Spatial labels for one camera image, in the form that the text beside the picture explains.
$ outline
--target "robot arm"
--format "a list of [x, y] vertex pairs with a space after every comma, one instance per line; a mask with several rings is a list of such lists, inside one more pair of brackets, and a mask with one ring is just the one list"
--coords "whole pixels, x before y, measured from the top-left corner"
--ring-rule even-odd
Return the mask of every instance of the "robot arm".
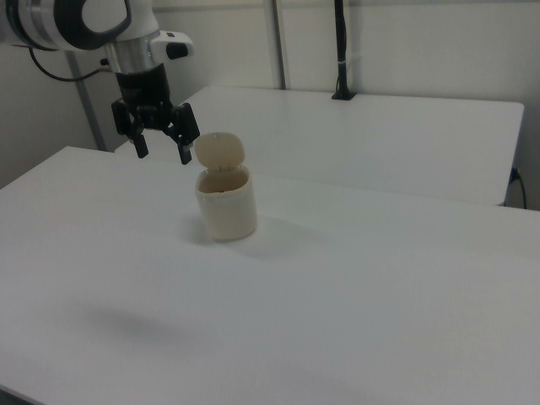
[[151, 0], [0, 0], [0, 43], [43, 51], [104, 47], [122, 98], [112, 105], [116, 130], [148, 154], [143, 130], [171, 137], [183, 164], [199, 136], [189, 104], [173, 106], [164, 61], [190, 56], [181, 33], [159, 31]]

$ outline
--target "power cord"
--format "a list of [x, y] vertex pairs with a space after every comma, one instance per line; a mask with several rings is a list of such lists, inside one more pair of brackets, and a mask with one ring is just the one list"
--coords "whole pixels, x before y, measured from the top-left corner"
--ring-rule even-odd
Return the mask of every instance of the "power cord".
[[512, 184], [516, 180], [518, 180], [521, 185], [521, 194], [523, 196], [523, 209], [527, 209], [527, 194], [525, 193], [525, 185], [523, 184], [523, 179], [521, 178], [520, 170], [516, 167], [512, 167], [512, 170], [510, 172], [509, 184]]
[[[58, 80], [59, 82], [67, 82], [67, 83], [72, 83], [72, 82], [80, 82], [82, 80], [85, 80], [87, 78], [91, 78], [92, 76], [95, 76], [96, 74], [102, 72], [101, 69], [96, 69], [94, 70], [93, 72], [90, 72], [88, 74], [85, 74], [84, 76], [81, 76], [80, 78], [60, 78], [52, 73], [49, 73], [47, 72], [47, 70], [41, 66], [41, 64], [38, 62], [37, 58], [35, 57], [35, 53], [34, 53], [34, 49], [32, 48], [28, 48], [28, 50], [30, 51], [30, 56], [32, 57], [32, 61], [34, 61], [34, 64], [44, 73], [46, 74], [48, 77], [50, 78], [54, 78], [55, 80]], [[102, 60], [101, 61], [101, 64], [105, 66], [105, 60]]]
[[[348, 71], [350, 70], [351, 66], [352, 66], [352, 63], [349, 63], [349, 64], [347, 65], [347, 73], [348, 73]], [[337, 76], [337, 80], [336, 80], [336, 93], [337, 93], [338, 91], [339, 91], [339, 76]]]

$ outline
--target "container lid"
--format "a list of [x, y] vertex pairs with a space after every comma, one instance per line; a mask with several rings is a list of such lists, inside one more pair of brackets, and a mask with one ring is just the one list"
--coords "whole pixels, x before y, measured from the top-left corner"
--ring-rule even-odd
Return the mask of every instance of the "container lid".
[[233, 133], [212, 132], [195, 142], [197, 159], [209, 170], [231, 170], [242, 164], [246, 155], [242, 141]]

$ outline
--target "cream plastic cup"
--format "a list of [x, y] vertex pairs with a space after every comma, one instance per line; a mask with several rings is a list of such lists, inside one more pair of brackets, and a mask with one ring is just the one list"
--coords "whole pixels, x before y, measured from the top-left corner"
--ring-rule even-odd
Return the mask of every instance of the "cream plastic cup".
[[195, 142], [195, 155], [207, 168], [197, 178], [196, 194], [208, 234], [215, 240], [250, 235], [257, 227], [257, 210], [240, 139], [228, 132], [207, 133]]

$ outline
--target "black cable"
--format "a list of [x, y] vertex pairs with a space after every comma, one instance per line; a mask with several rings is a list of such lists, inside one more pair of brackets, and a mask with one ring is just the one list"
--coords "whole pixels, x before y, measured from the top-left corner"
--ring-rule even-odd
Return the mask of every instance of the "black cable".
[[46, 74], [48, 77], [50, 78], [54, 78], [55, 80], [58, 80], [59, 82], [67, 82], [67, 83], [72, 83], [72, 82], [80, 82], [82, 80], [85, 80], [87, 78], [91, 78], [92, 76], [98, 74], [99, 72], [101, 72], [99, 69], [96, 69], [94, 70], [93, 72], [91, 73], [88, 73], [88, 74], [85, 74], [84, 76], [81, 76], [80, 78], [60, 78], [58, 76], [55, 76], [54, 74], [52, 73], [49, 73], [46, 71], [46, 69], [44, 67], [42, 67], [40, 65], [40, 63], [38, 62], [37, 58], [35, 57], [35, 53], [34, 53], [34, 50], [32, 48], [28, 48], [28, 50], [30, 51], [30, 56], [32, 57], [32, 61], [34, 61], [35, 65], [44, 73]]
[[523, 179], [519, 173], [516, 174], [516, 180], [521, 184], [521, 193], [523, 194], [523, 209], [527, 209], [527, 194], [525, 193], [525, 185], [523, 184]]
[[[343, 26], [343, 31], [345, 32], [345, 49], [347, 49], [347, 25]], [[336, 93], [339, 91], [339, 75], [337, 76], [336, 81]]]
[[[348, 73], [348, 70], [351, 68], [351, 64], [347, 65], [347, 73]], [[337, 81], [336, 81], [336, 93], [339, 91], [339, 76], [337, 76]]]

